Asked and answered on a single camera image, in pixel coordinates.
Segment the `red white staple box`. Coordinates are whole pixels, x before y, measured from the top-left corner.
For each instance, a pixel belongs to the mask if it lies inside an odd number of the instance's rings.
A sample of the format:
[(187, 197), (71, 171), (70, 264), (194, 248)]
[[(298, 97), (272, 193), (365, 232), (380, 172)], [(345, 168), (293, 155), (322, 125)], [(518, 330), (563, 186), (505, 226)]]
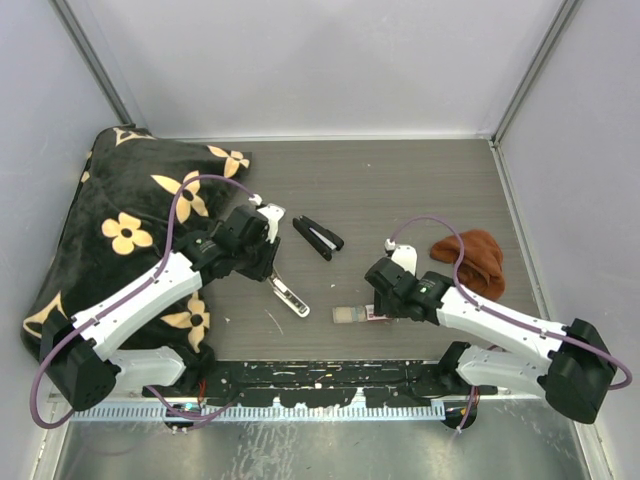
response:
[(377, 315), (374, 305), (362, 305), (355, 307), (335, 307), (332, 310), (332, 318), (335, 324), (366, 323), (388, 320), (388, 317)]

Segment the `black stapler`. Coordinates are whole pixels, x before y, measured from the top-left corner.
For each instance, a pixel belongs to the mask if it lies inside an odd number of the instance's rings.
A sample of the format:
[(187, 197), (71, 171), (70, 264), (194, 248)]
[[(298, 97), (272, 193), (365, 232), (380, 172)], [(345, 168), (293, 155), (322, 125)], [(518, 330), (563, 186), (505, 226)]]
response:
[(304, 215), (295, 217), (292, 225), (326, 261), (331, 261), (333, 253), (340, 251), (345, 245), (340, 236)]

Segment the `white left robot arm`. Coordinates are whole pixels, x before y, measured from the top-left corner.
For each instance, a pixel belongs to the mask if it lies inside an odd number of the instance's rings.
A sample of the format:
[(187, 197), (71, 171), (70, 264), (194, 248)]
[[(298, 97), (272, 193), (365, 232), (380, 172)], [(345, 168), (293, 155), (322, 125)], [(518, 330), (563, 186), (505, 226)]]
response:
[(194, 231), (167, 257), (117, 293), (66, 320), (53, 313), (42, 327), (40, 365), (75, 411), (90, 409), (114, 391), (167, 386), (194, 393), (199, 370), (176, 347), (125, 350), (122, 345), (177, 301), (237, 272), (263, 282), (273, 271), (285, 215), (275, 204), (241, 205), (212, 232)]

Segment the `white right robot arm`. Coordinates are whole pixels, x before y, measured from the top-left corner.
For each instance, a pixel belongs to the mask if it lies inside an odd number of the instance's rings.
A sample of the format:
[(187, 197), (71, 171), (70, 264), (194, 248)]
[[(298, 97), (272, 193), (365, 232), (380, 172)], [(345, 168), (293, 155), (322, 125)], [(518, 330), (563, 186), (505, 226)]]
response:
[(556, 412), (595, 422), (618, 371), (598, 330), (526, 315), (485, 299), (437, 272), (416, 274), (417, 252), (389, 244), (364, 278), (379, 316), (407, 318), (471, 334), (482, 348), (452, 343), (437, 364), (444, 390), (501, 387), (542, 398)]

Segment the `orange brown cloth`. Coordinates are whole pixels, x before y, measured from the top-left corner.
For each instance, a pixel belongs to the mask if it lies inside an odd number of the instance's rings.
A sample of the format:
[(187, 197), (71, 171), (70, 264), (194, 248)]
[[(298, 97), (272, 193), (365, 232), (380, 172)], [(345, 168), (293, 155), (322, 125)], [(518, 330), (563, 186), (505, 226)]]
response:
[(458, 270), (459, 281), (468, 289), (491, 301), (506, 290), (503, 252), (487, 231), (473, 229), (460, 234), (464, 258)]

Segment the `black floral cushion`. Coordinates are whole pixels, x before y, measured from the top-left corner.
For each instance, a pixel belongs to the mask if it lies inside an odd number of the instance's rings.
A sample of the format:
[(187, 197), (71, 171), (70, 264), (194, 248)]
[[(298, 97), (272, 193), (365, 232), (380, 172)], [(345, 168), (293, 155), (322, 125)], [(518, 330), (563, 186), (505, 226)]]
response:
[(21, 340), (37, 357), (45, 320), (70, 319), (160, 261), (168, 218), (175, 238), (209, 230), (243, 181), (253, 155), (237, 147), (153, 136), (133, 124), (96, 137), (49, 270), (22, 323)]

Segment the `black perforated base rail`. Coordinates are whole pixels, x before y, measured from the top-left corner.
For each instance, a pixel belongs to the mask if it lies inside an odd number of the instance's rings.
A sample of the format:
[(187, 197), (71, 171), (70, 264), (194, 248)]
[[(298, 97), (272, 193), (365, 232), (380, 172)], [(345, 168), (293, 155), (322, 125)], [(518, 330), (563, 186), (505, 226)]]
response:
[(210, 406), (345, 407), (364, 396), (377, 407), (429, 406), (433, 399), (467, 396), (471, 387), (453, 371), (423, 360), (218, 361), (187, 382), (162, 387), (165, 398), (199, 393)]

